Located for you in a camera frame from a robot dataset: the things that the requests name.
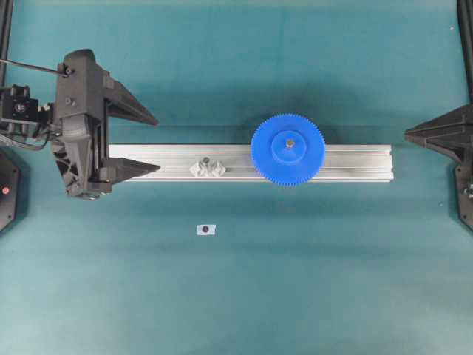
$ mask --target screw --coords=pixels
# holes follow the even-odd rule
[[[27,106],[22,102],[18,102],[17,104],[15,104],[14,108],[17,113],[23,113],[27,110]]]
[[[286,141],[286,147],[287,148],[292,148],[294,146],[294,144],[296,144],[296,142],[294,142],[294,139],[292,138],[289,138],[287,141]]]

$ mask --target black cable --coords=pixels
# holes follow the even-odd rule
[[[458,24],[460,27],[461,44],[463,46],[463,59],[465,61],[466,81],[470,102],[473,103],[473,42],[472,42],[472,0],[457,1]]]
[[[48,133],[43,144],[40,146],[35,146],[33,144],[20,143],[0,133],[0,142],[6,144],[7,146],[15,146],[16,148],[33,150],[33,151],[42,150],[46,146],[49,140],[50,140],[50,134]]]
[[[39,70],[40,72],[49,72],[49,73],[55,74],[55,75],[68,76],[65,72],[59,72],[57,70],[53,70],[53,69],[49,69],[49,68],[38,67],[36,65],[31,65],[31,64],[20,63],[19,61],[11,61],[10,59],[0,59],[0,63],[11,64],[11,65],[15,65],[17,67],[22,67],[22,68],[27,68],[27,69],[32,69],[32,70]]]

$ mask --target teal surface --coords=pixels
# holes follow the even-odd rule
[[[328,143],[393,144],[395,180],[123,183],[87,203],[49,151],[11,150],[24,179],[0,236],[0,354],[470,353],[453,165],[403,141],[467,102],[455,2],[17,1],[11,59],[55,67],[90,47],[160,119],[114,119],[114,143],[247,143],[294,112]],[[53,100],[52,75],[7,74]]]

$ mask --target gear teeth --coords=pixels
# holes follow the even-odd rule
[[[325,145],[325,139],[324,139],[324,136],[322,135],[322,133],[320,132],[320,129],[310,120],[308,120],[306,117],[303,117],[301,115],[297,115],[297,114],[293,114],[293,113],[282,113],[282,114],[278,114],[278,115],[274,115],[270,118],[268,118],[267,120],[263,121],[259,126],[258,128],[256,129],[256,131],[254,132],[253,134],[253,137],[251,139],[251,143],[253,144],[253,140],[254,140],[254,137],[257,136],[257,134],[259,133],[260,130],[262,129],[265,129],[264,128],[264,125],[268,122],[268,121],[271,121],[273,119],[276,119],[276,118],[279,118],[279,117],[282,117],[282,116],[291,116],[291,117],[296,117],[296,118],[300,118],[300,119],[303,119],[304,121],[307,121],[319,134],[320,134],[320,137],[321,137],[321,141],[323,143],[323,145]],[[325,156],[323,156],[322,158],[322,162],[321,162],[321,167],[324,165],[324,158]],[[255,159],[254,155],[253,155],[253,149],[251,150],[251,160],[253,161],[253,164],[256,168],[256,170],[258,171],[258,173],[260,173],[261,176],[263,176],[265,179],[269,180],[270,182],[272,183],[275,183],[276,185],[279,185],[279,186],[283,186],[283,187],[294,187],[294,186],[297,186],[297,185],[301,185],[303,183],[306,183],[308,182],[309,180],[311,180],[313,178],[313,176],[310,176],[310,177],[306,177],[306,178],[303,178],[303,179],[298,179],[298,180],[295,180],[293,182],[286,182],[286,181],[281,181],[280,179],[278,178],[275,178],[275,177],[270,177],[268,176],[267,174],[265,174],[262,169],[261,169],[261,166],[258,164],[258,161],[257,159]]]

